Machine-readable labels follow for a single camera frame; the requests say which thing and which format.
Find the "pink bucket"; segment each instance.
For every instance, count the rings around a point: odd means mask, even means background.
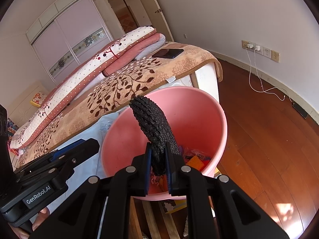
[[[146,95],[164,112],[178,145],[198,149],[212,159],[202,170],[214,176],[227,139],[227,122],[220,104],[208,93],[193,87],[169,87]],[[131,108],[114,121],[102,145],[102,164],[107,176],[129,166],[134,156],[145,152],[147,137],[141,131]],[[184,199],[151,184],[149,194],[140,199]]]

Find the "smartphone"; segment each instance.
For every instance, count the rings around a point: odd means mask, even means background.
[[[177,57],[179,54],[181,54],[184,51],[184,49],[161,49],[157,51],[152,57],[157,57],[157,58],[167,58],[167,59],[173,59]]]

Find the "silver rivet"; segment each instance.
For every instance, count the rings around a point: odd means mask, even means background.
[[[136,168],[134,166],[128,166],[128,167],[126,167],[126,171],[129,173],[132,173],[132,172],[136,171]]]
[[[96,176],[91,176],[91,177],[89,178],[89,183],[94,184],[94,183],[97,183],[97,182],[98,182],[98,177],[96,177]]]
[[[184,166],[181,167],[181,170],[182,170],[183,172],[190,172],[190,170],[192,170],[192,169],[191,169],[191,167],[189,167],[188,165],[184,165]]]
[[[229,178],[226,175],[219,175],[218,178],[221,182],[228,182],[229,181]]]

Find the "headboard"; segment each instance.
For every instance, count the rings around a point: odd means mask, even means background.
[[[23,91],[7,108],[8,118],[10,118],[18,127],[25,124],[37,111],[30,101],[36,93],[43,92],[49,94],[41,82],[36,81]]]

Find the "black braided object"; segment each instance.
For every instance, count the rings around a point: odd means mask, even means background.
[[[170,142],[172,153],[180,155],[175,137],[164,112],[155,102],[144,96],[130,101],[134,117],[141,130],[152,144],[151,164],[156,176],[165,174],[165,145]]]

